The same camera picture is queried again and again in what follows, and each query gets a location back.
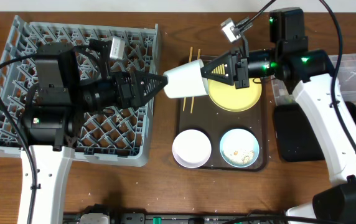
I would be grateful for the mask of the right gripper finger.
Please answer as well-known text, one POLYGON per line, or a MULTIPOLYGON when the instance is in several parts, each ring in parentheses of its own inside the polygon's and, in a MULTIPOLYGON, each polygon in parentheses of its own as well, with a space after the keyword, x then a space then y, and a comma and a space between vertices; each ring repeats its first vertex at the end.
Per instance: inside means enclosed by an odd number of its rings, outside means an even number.
POLYGON ((203 78, 215 80, 226 85, 233 85, 232 66, 227 63, 212 64, 209 63, 200 69, 203 78))
POLYGON ((232 53, 225 52, 224 54, 214 57, 209 63, 205 64, 203 70, 214 70, 222 65, 224 68, 231 70, 233 68, 232 53))

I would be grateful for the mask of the yellow round plate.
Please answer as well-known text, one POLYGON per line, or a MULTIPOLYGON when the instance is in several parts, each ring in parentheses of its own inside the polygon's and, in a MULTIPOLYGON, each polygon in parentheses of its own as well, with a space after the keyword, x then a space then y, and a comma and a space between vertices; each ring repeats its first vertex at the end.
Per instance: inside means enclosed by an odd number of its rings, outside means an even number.
POLYGON ((234 85, 209 80, 208 95, 218 107, 226 111, 245 111, 256 105, 261 97, 262 86, 259 83, 254 83, 254 80, 259 81, 260 79, 254 78, 248 88, 241 89, 236 89, 234 85))

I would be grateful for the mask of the wooden chopstick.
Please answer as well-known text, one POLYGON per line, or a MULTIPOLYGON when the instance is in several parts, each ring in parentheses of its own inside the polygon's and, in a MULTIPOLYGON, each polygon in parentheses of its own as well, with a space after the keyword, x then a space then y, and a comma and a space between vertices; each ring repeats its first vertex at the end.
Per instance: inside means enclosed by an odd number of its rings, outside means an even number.
MULTIPOLYGON (((190 52, 189 52, 189 57, 188 57, 188 62, 189 63, 192 61, 192 53, 193 53, 193 47, 190 47, 190 52)), ((187 101, 187 98, 184 97, 183 103, 182 103, 182 111, 185 111, 186 101, 187 101)))
MULTIPOLYGON (((201 49, 198 49, 197 60, 200 59, 200 54, 201 54, 201 49)), ((195 97, 193 96, 192 100, 191 100, 191 107, 190 107, 190 113, 191 114, 193 113, 193 110, 194 110, 194 100, 195 100, 195 97)))

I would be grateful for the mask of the white paper cup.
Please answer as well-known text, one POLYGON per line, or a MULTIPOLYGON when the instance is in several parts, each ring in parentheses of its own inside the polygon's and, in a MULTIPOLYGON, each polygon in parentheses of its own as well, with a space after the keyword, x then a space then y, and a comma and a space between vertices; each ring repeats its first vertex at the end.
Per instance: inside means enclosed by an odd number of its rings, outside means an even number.
POLYGON ((202 77, 201 59, 194 60, 163 73, 168 84, 164 92, 168 98, 186 98, 208 95, 208 80, 202 77))

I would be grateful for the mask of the light blue bowl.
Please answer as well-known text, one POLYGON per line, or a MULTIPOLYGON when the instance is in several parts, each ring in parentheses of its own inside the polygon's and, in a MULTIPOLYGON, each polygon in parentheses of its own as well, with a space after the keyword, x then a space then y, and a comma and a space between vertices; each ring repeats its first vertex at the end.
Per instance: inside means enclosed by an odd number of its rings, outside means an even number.
POLYGON ((236 167, 236 168, 246 168, 251 166, 258 158, 260 154, 260 144, 255 137, 254 134, 252 134, 250 131, 245 130, 245 129, 231 129, 227 131, 221 138, 220 144, 220 154, 222 158, 227 162, 229 165, 236 167), (235 166, 231 163, 229 163, 225 156, 223 155, 224 151, 229 151, 229 150, 252 150, 255 152, 255 156, 253 160, 244 166, 235 166))

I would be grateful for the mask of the rice food scraps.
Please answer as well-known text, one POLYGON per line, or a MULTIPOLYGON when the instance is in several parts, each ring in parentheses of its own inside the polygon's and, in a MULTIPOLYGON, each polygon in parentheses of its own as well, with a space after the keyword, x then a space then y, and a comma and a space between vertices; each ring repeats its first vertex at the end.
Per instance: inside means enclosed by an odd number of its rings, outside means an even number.
POLYGON ((249 164, 254 156, 255 152, 250 150, 229 150, 229 151, 224 151, 223 155, 225 156, 226 160, 235 165, 235 166, 244 166, 249 164))

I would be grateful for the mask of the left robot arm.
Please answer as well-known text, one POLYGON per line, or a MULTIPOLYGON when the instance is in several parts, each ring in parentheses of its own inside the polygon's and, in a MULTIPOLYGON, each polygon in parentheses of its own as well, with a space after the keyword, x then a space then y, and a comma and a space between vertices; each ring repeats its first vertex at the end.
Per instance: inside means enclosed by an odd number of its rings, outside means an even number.
POLYGON ((110 61, 123 51, 122 41, 91 40, 45 44, 34 54, 38 81, 27 93, 18 124, 25 142, 19 223, 62 222, 85 113, 144 106, 167 85, 166 77, 152 73, 112 72, 110 61))

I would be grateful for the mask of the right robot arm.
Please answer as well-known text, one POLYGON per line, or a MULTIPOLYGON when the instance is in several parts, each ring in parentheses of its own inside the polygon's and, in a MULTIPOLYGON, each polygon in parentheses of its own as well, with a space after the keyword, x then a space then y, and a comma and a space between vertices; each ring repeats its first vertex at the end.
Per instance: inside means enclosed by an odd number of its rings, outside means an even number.
POLYGON ((323 50, 309 50, 299 7, 271 11, 269 34, 273 49, 249 51, 243 44, 206 64, 201 75, 236 88, 249 87, 251 78, 274 76, 306 115, 332 186, 278 215, 278 221, 356 223, 356 124, 339 90, 340 65, 323 50))

